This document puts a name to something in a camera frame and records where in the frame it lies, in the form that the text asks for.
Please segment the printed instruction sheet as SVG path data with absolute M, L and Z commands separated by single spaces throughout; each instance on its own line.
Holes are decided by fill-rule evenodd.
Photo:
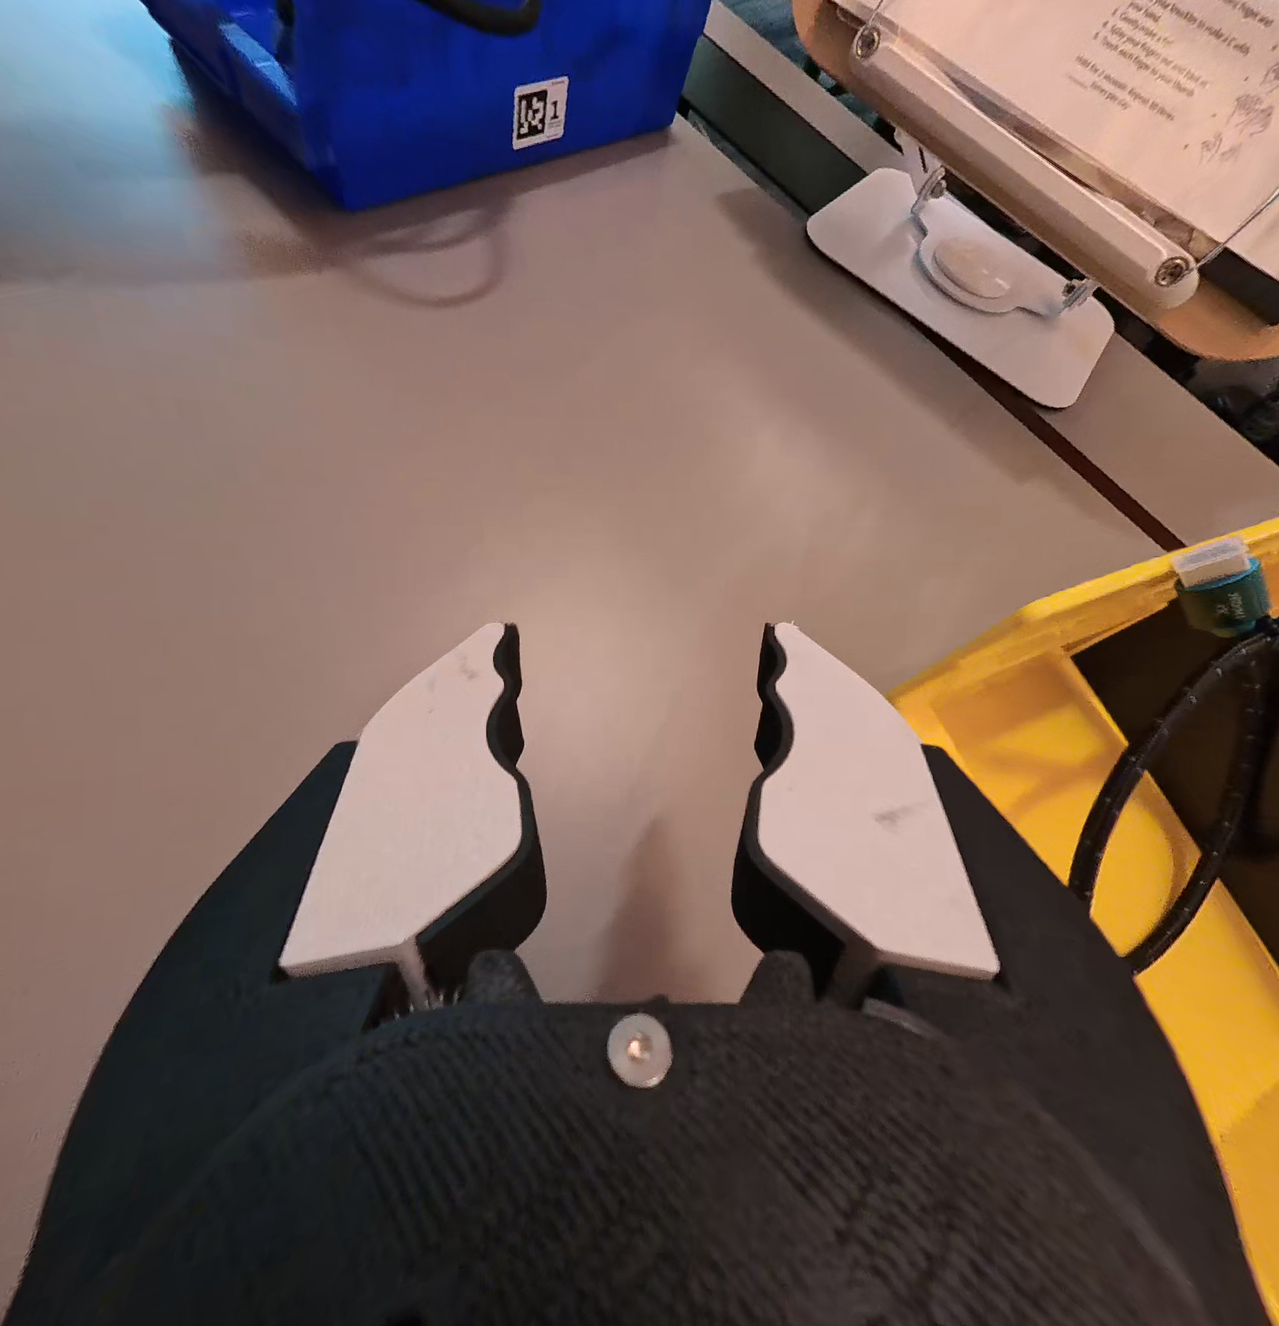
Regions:
M 1279 2 L 892 2 L 947 75 L 1210 242 L 1279 209 Z

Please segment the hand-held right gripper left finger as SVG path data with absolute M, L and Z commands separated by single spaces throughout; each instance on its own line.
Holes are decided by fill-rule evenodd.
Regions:
M 547 911 L 518 769 L 520 632 L 490 621 L 365 722 L 283 939 L 293 980 L 389 967 L 414 1006 L 455 1001 L 478 954 Z

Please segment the white stand base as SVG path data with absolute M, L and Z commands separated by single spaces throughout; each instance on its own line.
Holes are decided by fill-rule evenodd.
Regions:
M 807 222 L 849 275 L 1044 407 L 1071 407 L 1114 340 L 1095 284 L 1068 281 L 968 207 L 895 168 Z

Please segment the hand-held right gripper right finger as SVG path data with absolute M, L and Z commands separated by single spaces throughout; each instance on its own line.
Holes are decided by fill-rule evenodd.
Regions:
M 766 621 L 732 906 L 763 954 L 860 1006 L 886 971 L 988 983 L 1001 962 L 923 742 L 861 674 Z

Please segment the wooden instruction board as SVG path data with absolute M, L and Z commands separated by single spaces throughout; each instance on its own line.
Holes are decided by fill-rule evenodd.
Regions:
M 867 15 L 843 2 L 795 2 L 809 57 L 905 134 L 910 161 L 927 150 L 953 179 L 1189 355 L 1279 358 L 1279 324 L 1267 324 L 1212 278 L 1195 286 L 1185 246 L 1015 137 L 929 58 L 903 48 L 895 30 L 871 27 Z

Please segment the black white marker sticker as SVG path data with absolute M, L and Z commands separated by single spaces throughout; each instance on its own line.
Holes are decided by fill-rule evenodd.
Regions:
M 513 150 L 525 152 L 566 137 L 570 77 L 556 75 L 514 88 Z

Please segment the blue plastic bin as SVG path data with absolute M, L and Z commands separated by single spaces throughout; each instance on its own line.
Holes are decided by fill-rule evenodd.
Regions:
M 664 131 L 711 2 L 146 2 L 346 209 Z M 514 88 L 570 77 L 564 140 L 513 150 Z

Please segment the yellow plastic bin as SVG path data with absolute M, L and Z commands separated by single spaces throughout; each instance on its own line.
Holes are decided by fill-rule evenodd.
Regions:
M 1116 759 L 1225 638 L 1197 631 L 1161 554 L 1028 606 L 892 692 L 1064 882 Z M 1189 881 L 1228 774 L 1240 700 L 1225 682 L 1123 809 L 1092 918 L 1126 954 Z M 1267 762 L 1222 878 L 1138 977 L 1228 1182 L 1263 1305 L 1279 1324 L 1279 656 Z

